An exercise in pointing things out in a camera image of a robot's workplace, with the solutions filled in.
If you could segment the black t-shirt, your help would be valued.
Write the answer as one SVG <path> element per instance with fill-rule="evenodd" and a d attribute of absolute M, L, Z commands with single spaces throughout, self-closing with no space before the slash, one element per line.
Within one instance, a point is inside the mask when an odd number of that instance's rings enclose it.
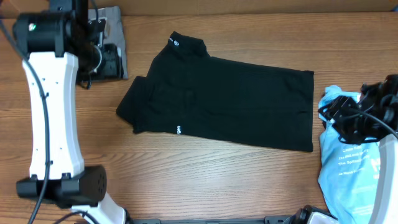
<path fill-rule="evenodd" d="M 203 40 L 174 32 L 116 112 L 136 134 L 312 152 L 313 91 L 312 71 L 213 57 Z"/>

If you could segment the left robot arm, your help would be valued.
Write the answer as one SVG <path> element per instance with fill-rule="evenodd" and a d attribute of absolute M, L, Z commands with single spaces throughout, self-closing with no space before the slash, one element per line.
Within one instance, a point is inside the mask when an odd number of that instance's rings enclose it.
<path fill-rule="evenodd" d="M 75 109 L 77 85 L 127 78 L 119 8 L 50 1 L 45 11 L 20 14 L 6 37 L 22 58 L 32 114 L 32 160 L 16 184 L 18 196 L 89 223 L 129 223 L 108 194 L 105 168 L 85 165 Z"/>

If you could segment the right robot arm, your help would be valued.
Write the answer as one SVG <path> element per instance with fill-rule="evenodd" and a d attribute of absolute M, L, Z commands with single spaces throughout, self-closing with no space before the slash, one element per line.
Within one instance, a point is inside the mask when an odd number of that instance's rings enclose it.
<path fill-rule="evenodd" d="M 397 75 L 358 93 L 329 86 L 318 113 L 327 209 L 306 205 L 285 222 L 397 223 Z"/>

